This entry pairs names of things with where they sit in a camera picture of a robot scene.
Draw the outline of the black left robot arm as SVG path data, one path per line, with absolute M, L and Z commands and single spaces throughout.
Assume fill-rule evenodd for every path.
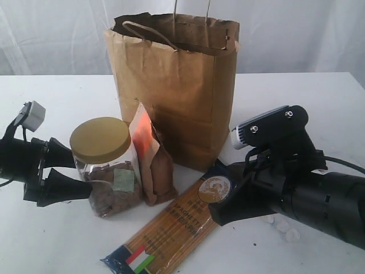
M 57 167 L 76 168 L 71 150 L 55 138 L 48 142 L 37 138 L 30 142 L 1 139 L 1 178 L 8 183 L 23 183 L 25 201 L 47 207 L 90 197 L 89 183 L 69 178 Z

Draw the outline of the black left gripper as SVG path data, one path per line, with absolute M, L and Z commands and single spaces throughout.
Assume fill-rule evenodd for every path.
M 50 167 L 76 168 L 72 152 L 55 138 L 49 141 L 32 138 L 30 141 L 30 170 L 23 185 L 23 199 L 35 202 L 38 207 L 46 203 L 88 199 L 92 186 L 71 179 L 52 168 L 47 179 L 43 170 Z

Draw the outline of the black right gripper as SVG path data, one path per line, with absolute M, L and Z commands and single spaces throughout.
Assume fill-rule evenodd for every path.
M 326 170 L 323 151 L 309 137 L 252 147 L 238 186 L 222 202 L 209 205 L 215 223 L 281 213 L 297 220 L 325 220 L 326 195 L 314 170 Z

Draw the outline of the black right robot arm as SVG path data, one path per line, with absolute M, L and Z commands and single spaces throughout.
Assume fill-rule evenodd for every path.
M 324 156 L 310 139 L 265 144 L 244 162 L 229 165 L 236 186 L 209 205 L 212 219 L 233 221 L 279 213 L 361 249 L 364 248 L 364 178 L 331 172 L 326 161 L 364 172 L 346 161 Z

